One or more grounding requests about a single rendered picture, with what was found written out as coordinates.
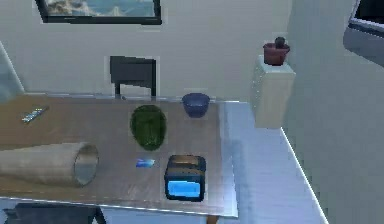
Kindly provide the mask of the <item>cream pedestal stand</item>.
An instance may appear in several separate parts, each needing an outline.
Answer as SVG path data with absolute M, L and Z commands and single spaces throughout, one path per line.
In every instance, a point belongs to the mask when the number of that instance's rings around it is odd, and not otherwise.
M 272 66 L 259 55 L 251 82 L 251 108 L 256 128 L 280 129 L 296 73 L 284 62 Z

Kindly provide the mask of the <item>black box blue screen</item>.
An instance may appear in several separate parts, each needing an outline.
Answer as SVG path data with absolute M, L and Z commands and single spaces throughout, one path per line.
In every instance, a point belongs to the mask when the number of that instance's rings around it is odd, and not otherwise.
M 169 200 L 201 202 L 205 194 L 206 161 L 202 156 L 172 155 L 164 174 Z

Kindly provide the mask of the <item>brown wooden table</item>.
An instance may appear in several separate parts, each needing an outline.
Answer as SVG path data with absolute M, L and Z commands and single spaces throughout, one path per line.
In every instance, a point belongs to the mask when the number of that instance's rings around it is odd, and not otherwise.
M 134 140 L 130 117 L 146 99 L 23 95 L 0 104 L 0 151 L 64 142 L 90 142 L 99 152 L 95 179 L 81 188 L 44 186 L 0 177 L 0 198 L 99 204 L 106 207 L 238 215 L 226 105 L 211 102 L 204 117 L 189 118 L 182 104 L 158 99 L 167 132 L 161 147 L 146 151 Z M 32 122 L 21 119 L 33 109 L 49 109 Z M 201 202 L 169 200 L 164 173 L 172 155 L 197 155 L 206 160 L 206 192 Z M 153 159 L 150 168 L 137 168 L 138 159 Z

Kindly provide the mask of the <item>grey remote control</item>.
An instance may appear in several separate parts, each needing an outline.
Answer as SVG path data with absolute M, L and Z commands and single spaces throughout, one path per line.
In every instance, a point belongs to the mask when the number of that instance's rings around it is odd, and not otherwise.
M 21 121 L 25 124 L 28 124 L 30 122 L 32 122 L 33 120 L 35 120 L 37 117 L 39 117 L 40 115 L 42 115 L 45 111 L 47 111 L 49 109 L 49 106 L 42 106 L 42 107 L 39 107 L 39 108 L 35 108 L 33 109 L 30 113 L 26 114 L 22 119 Z

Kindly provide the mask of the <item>dark framed window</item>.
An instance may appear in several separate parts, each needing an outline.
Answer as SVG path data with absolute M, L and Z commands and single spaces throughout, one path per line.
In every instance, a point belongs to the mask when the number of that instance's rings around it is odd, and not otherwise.
M 384 68 L 384 0 L 354 0 L 343 45 Z

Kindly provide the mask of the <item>dark chair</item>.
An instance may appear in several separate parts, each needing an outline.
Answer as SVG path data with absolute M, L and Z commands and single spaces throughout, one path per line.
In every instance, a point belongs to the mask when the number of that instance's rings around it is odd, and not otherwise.
M 97 206 L 18 203 L 3 212 L 4 224 L 107 224 Z

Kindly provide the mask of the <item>cactus in red pot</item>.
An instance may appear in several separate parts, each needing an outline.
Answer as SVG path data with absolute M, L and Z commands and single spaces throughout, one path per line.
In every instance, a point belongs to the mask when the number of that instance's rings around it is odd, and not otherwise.
M 273 43 L 263 45 L 264 63 L 271 66 L 282 66 L 290 46 L 286 44 L 284 37 L 277 37 Z

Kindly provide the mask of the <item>black framed wall picture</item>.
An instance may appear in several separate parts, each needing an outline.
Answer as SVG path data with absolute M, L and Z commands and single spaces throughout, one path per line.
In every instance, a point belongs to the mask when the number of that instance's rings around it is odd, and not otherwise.
M 44 23 L 161 25 L 160 0 L 35 0 Z

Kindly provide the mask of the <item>blue bowl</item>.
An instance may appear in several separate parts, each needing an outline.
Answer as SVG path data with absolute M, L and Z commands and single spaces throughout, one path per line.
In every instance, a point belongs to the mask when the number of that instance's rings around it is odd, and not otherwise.
M 182 97 L 185 112 L 191 118 L 201 118 L 208 111 L 210 97 L 203 93 L 189 93 Z

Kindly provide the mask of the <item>black chair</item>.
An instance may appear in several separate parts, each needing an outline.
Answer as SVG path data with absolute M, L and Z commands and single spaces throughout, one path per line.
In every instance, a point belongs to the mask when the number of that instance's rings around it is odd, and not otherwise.
M 122 84 L 149 88 L 151 96 L 156 96 L 155 59 L 111 56 L 109 68 L 116 96 L 121 95 Z

